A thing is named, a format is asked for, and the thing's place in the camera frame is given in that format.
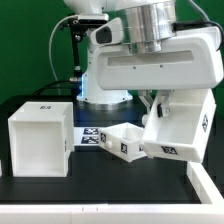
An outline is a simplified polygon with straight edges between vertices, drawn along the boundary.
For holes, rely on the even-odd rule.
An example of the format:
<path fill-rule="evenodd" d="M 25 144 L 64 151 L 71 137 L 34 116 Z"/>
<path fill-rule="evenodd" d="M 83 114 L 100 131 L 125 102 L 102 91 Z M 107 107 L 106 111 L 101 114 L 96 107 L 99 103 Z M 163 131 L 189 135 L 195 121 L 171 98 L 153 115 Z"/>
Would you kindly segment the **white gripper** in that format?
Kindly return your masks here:
<path fill-rule="evenodd" d="M 102 89 L 139 90 L 147 113 L 154 103 L 151 90 L 161 90 L 157 115 L 167 117 L 172 89 L 207 89 L 222 81 L 220 39 L 218 28 L 206 27 L 177 32 L 157 53 L 133 55 L 126 45 L 103 46 L 95 50 L 91 66 Z"/>

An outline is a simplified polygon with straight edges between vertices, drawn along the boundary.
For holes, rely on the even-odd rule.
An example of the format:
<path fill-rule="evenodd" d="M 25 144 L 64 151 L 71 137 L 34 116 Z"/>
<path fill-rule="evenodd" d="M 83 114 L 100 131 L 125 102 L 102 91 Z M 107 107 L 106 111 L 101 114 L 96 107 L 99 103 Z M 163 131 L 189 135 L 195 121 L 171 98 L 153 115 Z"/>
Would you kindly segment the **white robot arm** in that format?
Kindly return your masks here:
<path fill-rule="evenodd" d="M 222 28 L 204 19 L 176 21 L 175 0 L 64 0 L 80 20 L 113 11 L 89 35 L 88 81 L 99 92 L 156 90 L 160 116 L 169 107 L 204 104 L 223 79 Z"/>

